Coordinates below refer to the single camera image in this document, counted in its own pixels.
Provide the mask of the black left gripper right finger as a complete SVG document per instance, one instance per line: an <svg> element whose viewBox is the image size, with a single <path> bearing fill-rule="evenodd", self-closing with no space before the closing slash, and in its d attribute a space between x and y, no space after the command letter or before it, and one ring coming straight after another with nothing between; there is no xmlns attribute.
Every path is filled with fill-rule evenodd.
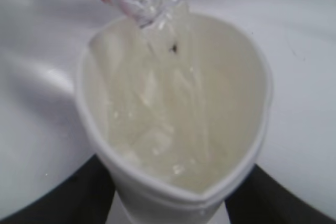
<svg viewBox="0 0 336 224"><path fill-rule="evenodd" d="M335 223L257 165L225 204L231 223Z"/></svg>

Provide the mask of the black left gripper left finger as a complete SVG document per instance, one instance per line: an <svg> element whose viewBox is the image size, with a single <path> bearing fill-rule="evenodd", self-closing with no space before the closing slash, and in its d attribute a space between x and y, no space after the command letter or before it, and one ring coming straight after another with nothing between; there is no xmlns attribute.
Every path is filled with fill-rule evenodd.
<svg viewBox="0 0 336 224"><path fill-rule="evenodd" d="M114 183L96 156L62 184L1 223L105 223Z"/></svg>

